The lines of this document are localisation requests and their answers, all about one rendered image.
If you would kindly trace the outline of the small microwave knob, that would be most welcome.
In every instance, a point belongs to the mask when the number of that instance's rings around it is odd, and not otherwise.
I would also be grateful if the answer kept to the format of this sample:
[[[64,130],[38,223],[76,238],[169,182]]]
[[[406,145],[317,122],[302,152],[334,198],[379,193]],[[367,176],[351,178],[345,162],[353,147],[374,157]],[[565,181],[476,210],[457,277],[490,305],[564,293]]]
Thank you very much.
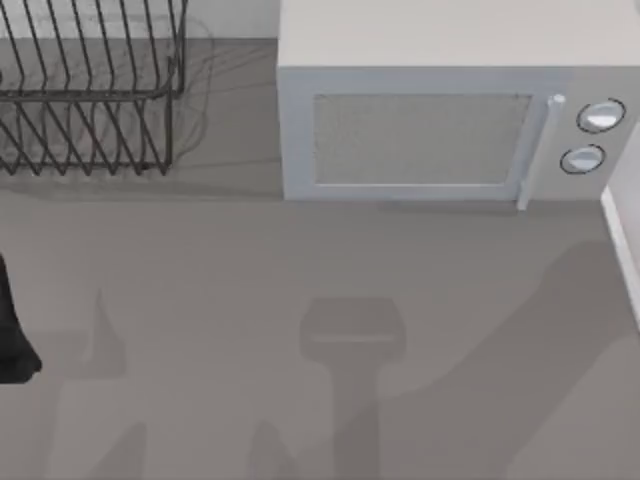
[[[605,150],[598,145],[590,144],[566,151],[559,165],[568,175],[585,175],[597,170],[605,160]]]

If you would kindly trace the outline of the large microwave knob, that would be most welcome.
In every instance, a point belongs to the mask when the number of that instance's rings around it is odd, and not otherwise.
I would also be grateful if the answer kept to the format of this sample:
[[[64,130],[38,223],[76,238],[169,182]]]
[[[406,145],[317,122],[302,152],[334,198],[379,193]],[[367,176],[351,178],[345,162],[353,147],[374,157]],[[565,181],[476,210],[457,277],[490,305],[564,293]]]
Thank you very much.
[[[585,105],[578,113],[578,128],[589,134],[604,133],[614,129],[626,116],[625,105],[613,98]]]

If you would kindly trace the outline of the pale microwave oven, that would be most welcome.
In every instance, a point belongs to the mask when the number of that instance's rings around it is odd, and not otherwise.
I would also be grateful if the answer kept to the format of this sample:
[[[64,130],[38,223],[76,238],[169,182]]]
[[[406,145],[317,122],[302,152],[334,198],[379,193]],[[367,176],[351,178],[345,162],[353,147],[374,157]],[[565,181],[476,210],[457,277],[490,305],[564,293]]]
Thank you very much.
[[[282,0],[282,67],[484,67],[539,75],[566,105],[528,206],[598,201],[640,121],[640,0]],[[624,120],[581,131],[579,111],[609,98]],[[562,155],[590,144],[606,160],[568,175]]]

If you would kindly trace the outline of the microwave door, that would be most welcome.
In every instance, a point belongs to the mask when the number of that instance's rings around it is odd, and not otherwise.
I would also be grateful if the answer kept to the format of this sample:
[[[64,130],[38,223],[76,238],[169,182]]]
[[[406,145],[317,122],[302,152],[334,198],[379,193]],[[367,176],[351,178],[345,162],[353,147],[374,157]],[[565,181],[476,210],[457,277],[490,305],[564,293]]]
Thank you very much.
[[[282,67],[289,200],[515,200],[545,123],[534,73],[484,67]]]

